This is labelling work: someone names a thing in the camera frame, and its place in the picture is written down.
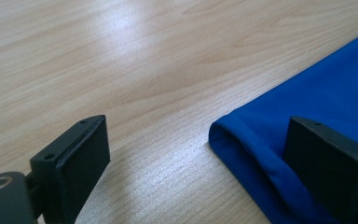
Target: blue fabric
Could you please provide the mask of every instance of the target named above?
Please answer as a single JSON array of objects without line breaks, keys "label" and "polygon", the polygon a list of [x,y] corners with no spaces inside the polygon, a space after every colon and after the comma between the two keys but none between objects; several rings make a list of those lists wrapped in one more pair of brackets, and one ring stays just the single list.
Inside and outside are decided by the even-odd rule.
[{"label": "blue fabric", "polygon": [[282,160],[289,119],[358,142],[358,38],[212,124],[209,143],[273,223],[336,223]]}]

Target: wood grain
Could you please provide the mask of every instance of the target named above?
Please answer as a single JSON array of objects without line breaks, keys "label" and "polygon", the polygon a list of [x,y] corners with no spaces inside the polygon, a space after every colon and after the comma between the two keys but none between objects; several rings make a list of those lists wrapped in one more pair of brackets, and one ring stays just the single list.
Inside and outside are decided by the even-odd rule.
[{"label": "wood grain", "polygon": [[213,121],[358,36],[358,1],[0,1],[0,173],[105,114],[77,223],[268,223]]}]

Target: folded fabric edge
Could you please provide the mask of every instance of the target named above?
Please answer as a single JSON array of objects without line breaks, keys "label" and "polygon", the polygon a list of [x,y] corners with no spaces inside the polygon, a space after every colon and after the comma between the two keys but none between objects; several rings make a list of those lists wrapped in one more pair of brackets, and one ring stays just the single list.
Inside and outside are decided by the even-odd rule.
[{"label": "folded fabric edge", "polygon": [[211,126],[209,143],[268,219],[273,223],[337,223],[290,167],[239,122],[222,117]]}]

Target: wooden table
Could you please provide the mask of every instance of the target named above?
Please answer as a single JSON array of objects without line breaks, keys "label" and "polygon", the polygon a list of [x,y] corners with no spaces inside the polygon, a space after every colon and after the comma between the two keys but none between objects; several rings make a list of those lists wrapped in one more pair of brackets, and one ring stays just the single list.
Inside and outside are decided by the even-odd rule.
[{"label": "wooden table", "polygon": [[107,116],[78,223],[266,223],[213,121],[358,36],[358,1],[0,1],[0,173]]}]

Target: black plastic part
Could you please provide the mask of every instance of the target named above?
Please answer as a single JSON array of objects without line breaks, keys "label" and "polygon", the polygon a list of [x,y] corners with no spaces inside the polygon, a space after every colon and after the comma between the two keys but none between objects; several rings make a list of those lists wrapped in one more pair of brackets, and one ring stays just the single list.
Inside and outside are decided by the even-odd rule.
[{"label": "black plastic part", "polygon": [[0,174],[0,224],[7,223],[34,223],[29,192],[22,173]]},{"label": "black plastic part", "polygon": [[358,143],[319,122],[292,117],[283,159],[341,223],[358,223]]},{"label": "black plastic part", "polygon": [[31,158],[34,182],[43,186],[47,223],[75,223],[110,162],[105,116],[79,121]]},{"label": "black plastic part", "polygon": [[25,177],[27,183],[28,192],[31,196],[31,204],[34,212],[34,219],[38,219],[45,210],[46,195],[41,185],[34,181],[32,173],[29,173]]}]

